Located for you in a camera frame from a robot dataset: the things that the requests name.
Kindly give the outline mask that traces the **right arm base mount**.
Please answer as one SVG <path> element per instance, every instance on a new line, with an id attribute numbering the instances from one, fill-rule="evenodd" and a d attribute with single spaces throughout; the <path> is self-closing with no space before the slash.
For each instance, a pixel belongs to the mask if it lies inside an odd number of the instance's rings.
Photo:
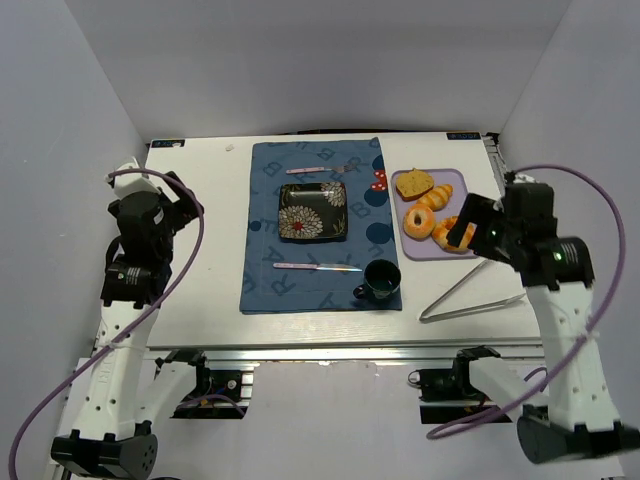
<path id="1" fill-rule="evenodd" d="M 459 350 L 449 368 L 424 368 L 407 376 L 410 387 L 420 391 L 421 421 L 448 423 L 464 421 L 468 416 L 489 414 L 499 406 L 478 386 L 488 386 L 491 392 L 504 388 L 517 374 L 491 347 L 478 346 Z"/>

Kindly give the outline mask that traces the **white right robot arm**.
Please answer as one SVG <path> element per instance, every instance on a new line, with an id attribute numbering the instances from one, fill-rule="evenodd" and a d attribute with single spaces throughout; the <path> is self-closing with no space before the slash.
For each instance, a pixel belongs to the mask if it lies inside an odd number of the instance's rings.
<path id="1" fill-rule="evenodd" d="M 639 431 L 624 424 L 604 378 L 596 339 L 588 329 L 594 273 L 589 250 L 577 237 L 560 237 L 553 189 L 516 183 L 494 201 L 466 197 L 448 241 L 467 230 L 478 256 L 505 263 L 520 276 L 542 340 L 547 385 L 527 394 L 496 352 L 461 353 L 458 383 L 486 394 L 516 424 L 517 437 L 534 464 L 596 459 L 639 447 Z"/>

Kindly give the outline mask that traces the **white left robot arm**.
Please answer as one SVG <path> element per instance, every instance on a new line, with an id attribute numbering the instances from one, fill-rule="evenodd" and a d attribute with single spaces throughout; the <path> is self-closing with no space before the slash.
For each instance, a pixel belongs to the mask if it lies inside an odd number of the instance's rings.
<path id="1" fill-rule="evenodd" d="M 210 385 L 204 354 L 182 349 L 158 359 L 157 376 L 138 390 L 149 335 L 178 280 L 171 270 L 174 237 L 203 212 L 175 173 L 162 177 L 175 200 L 133 162 L 108 179 L 116 195 L 108 211 L 119 235 L 107 253 L 98 349 L 79 414 L 51 447 L 52 459 L 78 477 L 148 478 L 162 426 L 180 403 Z"/>

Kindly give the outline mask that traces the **glazed bagel donut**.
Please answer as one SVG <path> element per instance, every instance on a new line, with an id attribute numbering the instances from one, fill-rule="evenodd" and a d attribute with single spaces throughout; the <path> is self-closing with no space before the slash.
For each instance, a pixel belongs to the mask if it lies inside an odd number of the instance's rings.
<path id="1" fill-rule="evenodd" d="M 435 213 L 425 204 L 417 203 L 405 213 L 404 232 L 413 239 L 423 240 L 429 237 L 436 225 Z"/>

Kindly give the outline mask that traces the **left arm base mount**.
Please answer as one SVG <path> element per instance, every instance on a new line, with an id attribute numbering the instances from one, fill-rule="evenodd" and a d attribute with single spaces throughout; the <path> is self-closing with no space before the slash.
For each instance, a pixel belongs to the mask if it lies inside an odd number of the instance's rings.
<path id="1" fill-rule="evenodd" d="M 211 368 L 202 350 L 189 348 L 171 350 L 164 358 L 157 357 L 155 377 L 165 364 L 177 362 L 195 368 L 195 387 L 181 401 L 172 419 L 241 420 L 244 417 L 248 407 L 241 405 L 247 400 L 242 394 L 243 371 Z"/>

